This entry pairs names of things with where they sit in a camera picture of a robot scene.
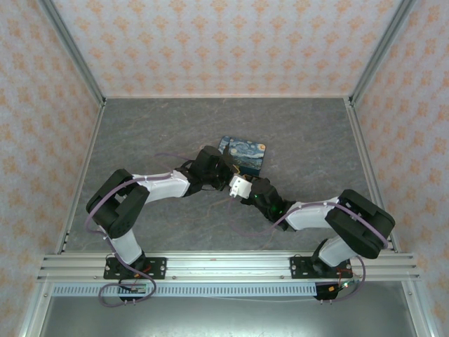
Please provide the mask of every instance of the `marble surface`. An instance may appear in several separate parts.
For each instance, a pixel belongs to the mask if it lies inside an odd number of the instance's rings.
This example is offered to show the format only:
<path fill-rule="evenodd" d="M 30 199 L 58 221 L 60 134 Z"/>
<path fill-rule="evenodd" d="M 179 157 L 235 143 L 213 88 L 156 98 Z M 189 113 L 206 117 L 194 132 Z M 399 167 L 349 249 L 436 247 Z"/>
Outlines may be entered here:
<path fill-rule="evenodd" d="M 177 167 L 182 160 L 153 158 L 171 152 L 194 159 L 204 145 L 222 136 L 263 143 L 267 151 L 260 175 L 289 200 L 319 201 L 351 188 L 369 197 L 343 99 L 324 98 L 172 98 L 108 100 L 67 251 L 107 251 L 101 237 L 85 232 L 86 202 L 117 169 L 136 174 L 163 173 L 159 162 Z M 269 226 L 259 211 L 229 195 L 203 191 L 187 198 L 146 205 L 134 230 L 146 251 L 261 250 L 313 251 L 332 230 L 274 230 L 259 237 L 245 232 Z"/>

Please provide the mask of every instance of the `black mounting plate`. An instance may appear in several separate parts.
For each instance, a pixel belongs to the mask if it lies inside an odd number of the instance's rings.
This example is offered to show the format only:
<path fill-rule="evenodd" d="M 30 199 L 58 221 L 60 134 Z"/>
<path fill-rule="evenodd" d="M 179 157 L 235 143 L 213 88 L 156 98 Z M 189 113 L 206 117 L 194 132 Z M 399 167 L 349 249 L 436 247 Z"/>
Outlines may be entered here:
<path fill-rule="evenodd" d="M 167 258 L 146 257 L 145 263 L 150 267 L 147 274 L 153 279 L 165 279 Z M 126 269 L 115 257 L 106 258 L 104 279 L 135 279 L 134 273 Z"/>
<path fill-rule="evenodd" d="M 292 274 L 292 279 L 338 279 L 340 278 L 338 270 L 344 270 L 342 272 L 343 279 L 352 278 L 352 272 L 347 271 L 352 270 L 350 260 L 341 262 L 337 267 L 329 268 L 329 270 L 321 276 L 318 275 L 311 266 L 311 256 L 293 256 L 290 258 L 290 272 Z"/>

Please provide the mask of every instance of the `floor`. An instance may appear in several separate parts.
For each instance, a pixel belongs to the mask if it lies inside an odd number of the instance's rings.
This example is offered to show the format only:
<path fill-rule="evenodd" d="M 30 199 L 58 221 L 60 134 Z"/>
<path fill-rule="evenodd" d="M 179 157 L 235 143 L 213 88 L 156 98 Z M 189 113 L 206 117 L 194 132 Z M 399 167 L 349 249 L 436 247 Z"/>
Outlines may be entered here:
<path fill-rule="evenodd" d="M 351 188 L 369 197 L 343 99 L 323 98 L 173 98 L 108 100 L 93 148 L 66 251 L 107 251 L 101 237 L 83 229 L 86 202 L 117 169 L 155 174 L 183 163 L 155 159 L 171 152 L 194 159 L 204 145 L 218 146 L 222 136 L 264 143 L 261 176 L 289 200 L 318 201 Z M 278 230 L 259 237 L 268 221 L 255 208 L 229 195 L 200 192 L 164 199 L 142 210 L 134 230 L 146 251 L 295 249 L 313 251 L 332 230 Z"/>
<path fill-rule="evenodd" d="M 416 336 L 400 282 L 368 282 L 357 296 L 332 305 L 305 297 L 156 297 L 110 309 L 96 297 L 59 297 L 51 299 L 42 331 L 42 337 Z"/>

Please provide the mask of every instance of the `wall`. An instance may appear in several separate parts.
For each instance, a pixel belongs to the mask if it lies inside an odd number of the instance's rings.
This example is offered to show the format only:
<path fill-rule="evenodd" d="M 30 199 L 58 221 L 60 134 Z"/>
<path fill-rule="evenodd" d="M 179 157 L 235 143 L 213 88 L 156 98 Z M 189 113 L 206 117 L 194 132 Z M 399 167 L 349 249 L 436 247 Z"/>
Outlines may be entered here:
<path fill-rule="evenodd" d="M 349 95 L 400 0 L 56 0 L 107 96 Z"/>
<path fill-rule="evenodd" d="M 98 104 L 35 0 L 0 3 L 0 326 L 16 336 L 52 253 Z"/>
<path fill-rule="evenodd" d="M 449 331 L 449 2 L 418 1 L 357 112 L 401 248 Z"/>

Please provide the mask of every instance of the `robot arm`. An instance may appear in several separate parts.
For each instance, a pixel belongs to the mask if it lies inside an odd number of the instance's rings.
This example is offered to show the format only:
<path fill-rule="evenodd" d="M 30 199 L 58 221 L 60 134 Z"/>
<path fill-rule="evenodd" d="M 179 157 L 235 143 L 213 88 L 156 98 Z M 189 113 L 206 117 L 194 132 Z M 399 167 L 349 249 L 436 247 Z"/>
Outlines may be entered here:
<path fill-rule="evenodd" d="M 312 256 L 312 268 L 320 275 L 353 256 L 377 258 L 393 226 L 393 218 L 382 209 L 352 190 L 328 201 L 305 204 L 282 199 L 268 179 L 240 176 L 227 157 L 211 146 L 204 147 L 194 161 L 188 161 L 171 173 L 139 176 L 126 170 L 116 171 L 88 202 L 91 212 L 105 195 L 118 185 L 140 179 L 109 198 L 93 215 L 93 220 L 111 239 L 122 260 L 137 270 L 145 267 L 145 255 L 137 243 L 132 226 L 142 210 L 151 201 L 168 197 L 187 197 L 210 185 L 216 190 L 230 187 L 232 197 L 241 197 L 241 203 L 255 206 L 281 230 L 302 230 L 309 227 L 333 228 L 338 234 L 322 242 Z M 344 210 L 350 210 L 354 216 Z M 369 223 L 368 229 L 360 219 Z"/>

